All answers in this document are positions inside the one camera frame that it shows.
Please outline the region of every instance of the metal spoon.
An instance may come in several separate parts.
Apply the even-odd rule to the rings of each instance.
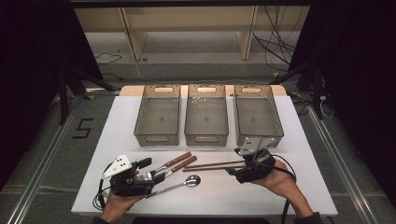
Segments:
[[[200,183],[201,183],[201,177],[199,177],[198,175],[190,175],[189,177],[187,177],[186,181],[184,181],[183,183],[150,193],[148,196],[146,196],[146,198],[165,193],[166,191],[169,191],[171,189],[177,189],[181,186],[187,186],[187,187],[192,188],[192,187],[199,185]]]

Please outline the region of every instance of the hand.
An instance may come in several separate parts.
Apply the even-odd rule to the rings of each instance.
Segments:
[[[276,160],[275,166],[288,170],[286,164],[279,160]],[[292,176],[289,174],[274,169],[265,178],[252,181],[251,183],[261,185],[273,193],[286,198],[298,218],[309,217],[314,213],[305,196],[301,193]]]
[[[136,179],[137,174],[139,174],[138,171],[134,173],[134,179]],[[121,197],[115,195],[111,190],[107,197],[106,206],[101,215],[101,219],[109,223],[116,223],[135,203],[145,197],[146,195]]]

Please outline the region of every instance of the brown chopstick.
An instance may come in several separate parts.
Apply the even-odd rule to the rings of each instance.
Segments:
[[[206,166],[227,165],[227,164],[234,164],[234,163],[241,163],[241,162],[244,162],[244,161],[226,161],[226,162],[207,163],[207,164],[200,164],[200,165],[190,165],[190,166],[185,166],[184,169],[206,167]]]
[[[184,168],[183,172],[194,172],[194,171],[210,171],[210,170],[223,170],[225,168],[245,168],[246,166],[218,166],[218,167],[208,167],[208,168]]]

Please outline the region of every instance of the white tabletop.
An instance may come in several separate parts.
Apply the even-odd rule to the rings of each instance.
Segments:
[[[304,135],[295,108],[288,96],[276,96],[276,107],[285,136],[272,154],[285,158],[297,174],[297,184],[312,209],[322,216],[337,215],[331,195]],[[92,206],[100,177],[106,167],[124,153],[130,161],[152,158],[152,164],[141,174],[154,170],[185,151],[191,151],[198,160],[193,164],[240,161],[233,150],[237,147],[233,98],[227,97],[229,136],[226,147],[187,147],[184,138],[184,120],[187,99],[181,98],[180,143],[176,147],[141,147],[134,137],[134,125],[141,97],[116,97],[107,118],[87,174],[81,184],[72,212],[98,215]],[[187,172],[182,170],[167,177],[153,191],[182,183],[189,175],[199,175],[202,182],[195,188],[181,187],[164,194],[144,199],[128,211],[136,217],[267,217],[281,215],[285,200],[271,191],[250,183],[240,184],[225,171]],[[289,214],[294,214],[290,207]]]

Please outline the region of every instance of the gray plastic container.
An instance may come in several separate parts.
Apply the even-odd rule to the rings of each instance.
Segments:
[[[141,147],[179,144],[180,86],[145,86],[134,135]]]
[[[187,146],[227,145],[228,118],[224,85],[190,85],[184,134]]]
[[[271,137],[276,147],[283,134],[271,86],[234,86],[236,144],[247,137]]]

